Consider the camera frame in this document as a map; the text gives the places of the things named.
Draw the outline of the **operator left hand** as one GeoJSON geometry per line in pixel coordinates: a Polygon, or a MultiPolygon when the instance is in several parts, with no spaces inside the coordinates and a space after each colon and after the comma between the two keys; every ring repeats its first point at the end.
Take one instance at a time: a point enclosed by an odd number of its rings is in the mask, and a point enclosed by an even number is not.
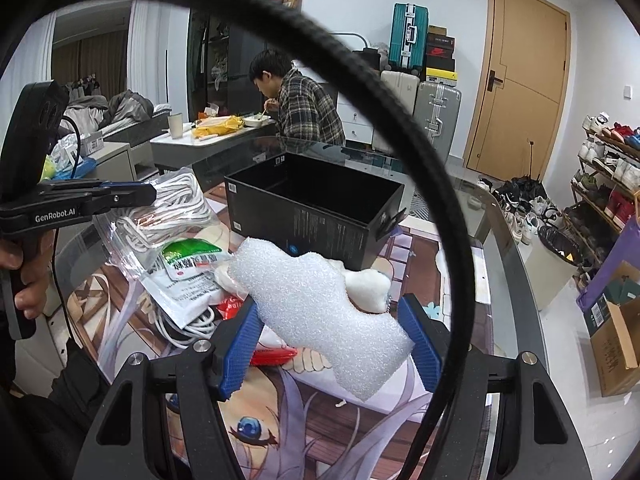
{"type": "Polygon", "coordinates": [[[14,304],[29,320],[38,318],[47,301],[53,242],[53,231],[17,243],[1,240],[1,267],[20,272],[23,288],[15,294],[14,304]]]}

